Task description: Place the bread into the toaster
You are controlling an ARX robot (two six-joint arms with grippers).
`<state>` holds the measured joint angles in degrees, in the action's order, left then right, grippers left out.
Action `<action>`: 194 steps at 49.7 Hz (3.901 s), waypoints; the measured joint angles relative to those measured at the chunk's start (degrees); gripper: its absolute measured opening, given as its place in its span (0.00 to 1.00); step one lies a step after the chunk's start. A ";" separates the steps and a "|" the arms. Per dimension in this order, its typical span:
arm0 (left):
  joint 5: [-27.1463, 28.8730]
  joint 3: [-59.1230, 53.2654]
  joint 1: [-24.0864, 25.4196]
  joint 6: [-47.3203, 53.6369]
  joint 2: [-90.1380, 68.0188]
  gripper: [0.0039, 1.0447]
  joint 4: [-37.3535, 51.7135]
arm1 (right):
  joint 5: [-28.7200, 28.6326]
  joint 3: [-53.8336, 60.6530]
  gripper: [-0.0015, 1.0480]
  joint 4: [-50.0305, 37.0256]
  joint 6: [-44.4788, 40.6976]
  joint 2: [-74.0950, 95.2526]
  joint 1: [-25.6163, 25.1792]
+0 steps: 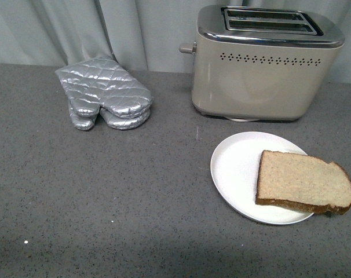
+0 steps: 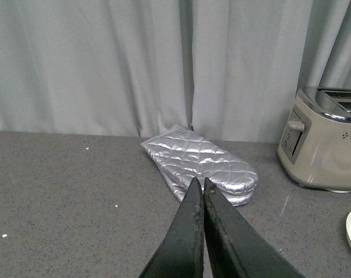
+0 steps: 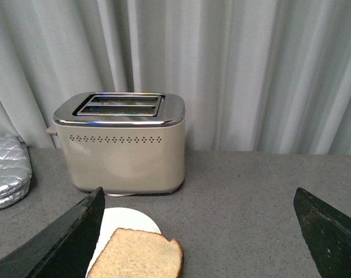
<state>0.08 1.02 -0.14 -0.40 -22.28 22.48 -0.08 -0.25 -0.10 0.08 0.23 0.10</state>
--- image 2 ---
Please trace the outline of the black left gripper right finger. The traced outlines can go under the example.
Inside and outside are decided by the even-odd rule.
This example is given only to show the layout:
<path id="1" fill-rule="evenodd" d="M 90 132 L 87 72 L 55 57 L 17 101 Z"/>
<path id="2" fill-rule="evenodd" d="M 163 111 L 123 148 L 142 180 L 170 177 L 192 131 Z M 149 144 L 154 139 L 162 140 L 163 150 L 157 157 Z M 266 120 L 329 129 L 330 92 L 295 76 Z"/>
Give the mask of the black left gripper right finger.
<path id="1" fill-rule="evenodd" d="M 204 180 L 204 230 L 214 277 L 303 277 L 208 178 Z"/>

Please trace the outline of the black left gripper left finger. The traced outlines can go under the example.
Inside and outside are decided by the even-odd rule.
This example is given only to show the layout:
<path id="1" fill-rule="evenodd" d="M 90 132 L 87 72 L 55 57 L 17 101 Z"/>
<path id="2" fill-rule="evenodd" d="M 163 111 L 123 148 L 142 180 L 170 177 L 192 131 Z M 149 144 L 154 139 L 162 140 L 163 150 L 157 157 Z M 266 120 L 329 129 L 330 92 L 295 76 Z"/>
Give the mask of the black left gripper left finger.
<path id="1" fill-rule="evenodd" d="M 204 198 L 194 177 L 167 234 L 140 277 L 202 277 Z"/>

